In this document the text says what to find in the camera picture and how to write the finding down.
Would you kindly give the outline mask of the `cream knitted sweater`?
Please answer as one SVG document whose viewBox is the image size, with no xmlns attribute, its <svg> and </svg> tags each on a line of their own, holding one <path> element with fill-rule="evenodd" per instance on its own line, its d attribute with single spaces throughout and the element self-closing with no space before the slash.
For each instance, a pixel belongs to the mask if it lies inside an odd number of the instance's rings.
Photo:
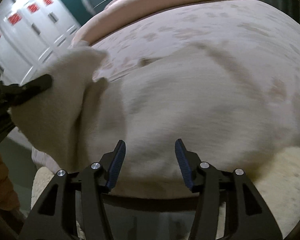
<svg viewBox="0 0 300 240">
<path fill-rule="evenodd" d="M 11 110 L 30 143 L 68 172 L 127 145 L 114 194 L 188 195 L 177 139 L 222 170 L 249 174 L 283 148 L 279 114 L 247 71 L 223 52 L 194 44 L 117 80 L 93 80 L 105 53 L 77 47 L 50 64 L 52 87 Z"/>
</svg>

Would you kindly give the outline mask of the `white panelled wardrobe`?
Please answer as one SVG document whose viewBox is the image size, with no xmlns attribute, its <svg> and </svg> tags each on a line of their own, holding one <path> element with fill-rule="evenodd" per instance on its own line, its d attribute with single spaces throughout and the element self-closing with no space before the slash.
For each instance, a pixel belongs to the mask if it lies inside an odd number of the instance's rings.
<svg viewBox="0 0 300 240">
<path fill-rule="evenodd" d="M 67 51 L 79 28 L 61 0 L 1 0 L 0 81 L 27 83 Z"/>
</svg>

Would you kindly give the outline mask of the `butterfly pattern bed cover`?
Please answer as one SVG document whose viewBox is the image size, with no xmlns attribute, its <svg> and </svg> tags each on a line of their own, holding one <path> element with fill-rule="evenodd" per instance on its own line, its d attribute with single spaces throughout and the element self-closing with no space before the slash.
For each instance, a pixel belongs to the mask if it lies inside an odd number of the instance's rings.
<svg viewBox="0 0 300 240">
<path fill-rule="evenodd" d="M 221 51 L 245 69 L 279 114 L 284 146 L 300 146 L 300 24 L 266 3 L 228 0 L 178 7 L 74 48 L 104 52 L 93 80 L 114 81 L 194 44 Z"/>
</svg>

